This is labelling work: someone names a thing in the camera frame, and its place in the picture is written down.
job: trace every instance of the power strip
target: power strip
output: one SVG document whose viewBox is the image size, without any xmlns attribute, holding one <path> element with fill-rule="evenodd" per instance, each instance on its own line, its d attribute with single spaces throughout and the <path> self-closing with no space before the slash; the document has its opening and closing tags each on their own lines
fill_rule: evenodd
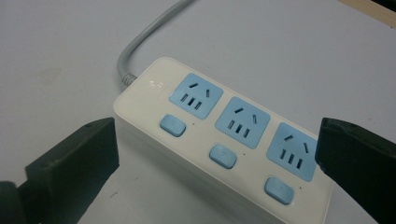
<svg viewBox="0 0 396 224">
<path fill-rule="evenodd" d="M 114 108 L 133 134 L 271 223 L 324 223 L 333 182 L 315 163 L 317 137 L 269 109 L 170 58 Z"/>
</svg>

